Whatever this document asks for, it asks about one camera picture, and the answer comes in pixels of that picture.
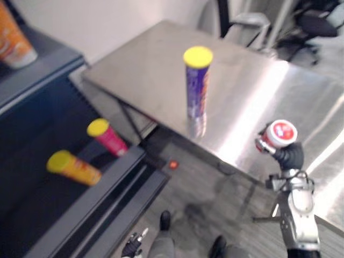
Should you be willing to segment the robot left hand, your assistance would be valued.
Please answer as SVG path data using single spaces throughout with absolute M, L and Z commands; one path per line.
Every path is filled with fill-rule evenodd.
M 134 232 L 127 240 L 121 252 L 121 257 L 142 257 L 142 240 L 147 235 L 149 229 L 145 228 L 141 233 Z

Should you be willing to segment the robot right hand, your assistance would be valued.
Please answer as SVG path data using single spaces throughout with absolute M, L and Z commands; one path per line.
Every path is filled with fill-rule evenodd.
M 269 145 L 262 136 L 255 139 L 255 145 L 261 153 L 270 155 L 278 164 L 281 171 L 297 169 L 304 165 L 304 151 L 300 142 L 294 142 L 283 148 Z

